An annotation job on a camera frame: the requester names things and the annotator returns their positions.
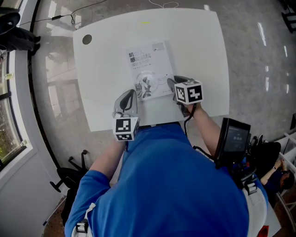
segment hand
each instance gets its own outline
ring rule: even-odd
[[[189,112],[192,111],[193,104],[191,104],[191,105],[185,105],[185,104],[184,104],[184,106],[188,109]],[[199,110],[199,109],[202,109],[202,106],[201,106],[200,103],[197,103],[197,104],[196,104],[196,109],[195,109],[195,111],[196,111],[196,110]]]
[[[278,169],[279,167],[281,167],[281,165],[282,165],[282,159],[279,159],[279,160],[277,160],[277,161],[274,163],[274,167],[275,167],[276,169]]]

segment tiled floor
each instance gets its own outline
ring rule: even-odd
[[[42,0],[36,20],[70,14],[95,2]],[[253,133],[263,133],[267,139],[281,136],[296,112],[296,34],[286,28],[279,1],[179,1],[179,7],[204,9],[205,5],[217,12],[224,36],[229,117],[251,124]],[[68,166],[69,156],[79,160],[83,149],[89,151],[89,166],[112,137],[111,131],[90,132],[88,128],[75,70],[73,31],[117,14],[157,7],[148,0],[109,0],[75,12],[76,25],[71,25],[70,16],[35,24],[34,33],[42,39],[32,58],[34,91],[46,136],[62,166]],[[200,145],[192,125],[190,141]]]

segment buckle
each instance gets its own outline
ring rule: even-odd
[[[81,222],[77,223],[77,225],[76,225],[76,231],[78,233],[87,234],[87,229],[88,229],[88,221],[87,221],[87,219],[83,219]]]

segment white cord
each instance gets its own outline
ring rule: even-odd
[[[150,0],[148,0],[149,2],[151,2],[152,4],[154,4],[154,5],[157,5],[157,6],[160,6],[161,8],[165,8],[165,5],[166,4],[170,4],[170,3],[176,3],[177,5],[175,6],[175,7],[173,7],[173,8],[177,8],[178,6],[179,6],[179,3],[178,2],[167,2],[167,3],[165,3],[164,5],[159,5],[159,4],[156,4],[156,3],[154,3],[154,2],[152,2],[152,1],[150,1]]]

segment book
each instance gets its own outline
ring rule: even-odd
[[[173,93],[167,84],[174,77],[164,41],[129,48],[126,56],[139,101]]]

